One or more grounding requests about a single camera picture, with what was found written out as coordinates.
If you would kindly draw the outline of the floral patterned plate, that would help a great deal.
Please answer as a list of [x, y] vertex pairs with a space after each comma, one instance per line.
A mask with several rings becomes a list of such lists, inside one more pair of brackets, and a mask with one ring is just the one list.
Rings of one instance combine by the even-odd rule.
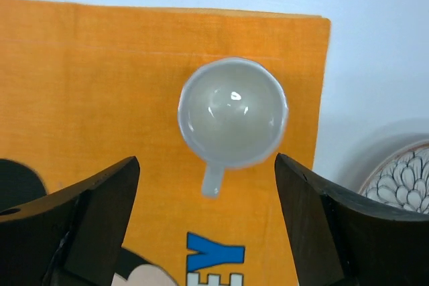
[[382, 161], [359, 193], [395, 208], [428, 213], [428, 141], [413, 143]]

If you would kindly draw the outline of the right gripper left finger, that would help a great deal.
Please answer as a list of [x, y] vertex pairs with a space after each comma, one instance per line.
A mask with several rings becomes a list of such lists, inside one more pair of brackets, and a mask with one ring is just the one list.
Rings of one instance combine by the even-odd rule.
[[48, 194], [26, 165], [1, 160], [1, 284], [110, 285], [137, 193], [125, 158]]

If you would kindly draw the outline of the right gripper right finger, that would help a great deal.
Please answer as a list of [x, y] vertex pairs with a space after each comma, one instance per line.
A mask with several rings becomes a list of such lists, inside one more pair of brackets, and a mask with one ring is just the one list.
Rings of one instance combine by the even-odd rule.
[[299, 285], [428, 284], [428, 215], [373, 201], [281, 153], [274, 169]]

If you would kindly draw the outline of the white ceramic mug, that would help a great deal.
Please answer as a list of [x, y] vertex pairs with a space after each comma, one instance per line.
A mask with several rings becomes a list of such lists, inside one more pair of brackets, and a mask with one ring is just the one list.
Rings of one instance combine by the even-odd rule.
[[218, 197], [226, 170], [265, 161], [288, 116], [284, 89], [262, 64], [231, 57], [199, 67], [182, 87], [177, 118], [183, 140], [206, 164], [202, 194]]

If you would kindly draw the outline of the orange Mickey Mouse cloth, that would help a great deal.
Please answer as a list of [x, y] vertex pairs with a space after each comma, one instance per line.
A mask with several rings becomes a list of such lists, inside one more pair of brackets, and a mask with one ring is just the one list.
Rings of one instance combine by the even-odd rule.
[[116, 285], [156, 275], [185, 285], [193, 235], [245, 248], [243, 264], [199, 269], [195, 283], [296, 285], [274, 157], [227, 172], [220, 196], [204, 198], [205, 165], [180, 134], [177, 108], [203, 64], [259, 62], [289, 104], [279, 152], [311, 167], [330, 27], [319, 15], [1, 0], [1, 156], [51, 193], [138, 158], [124, 241], [137, 258], [125, 259]]

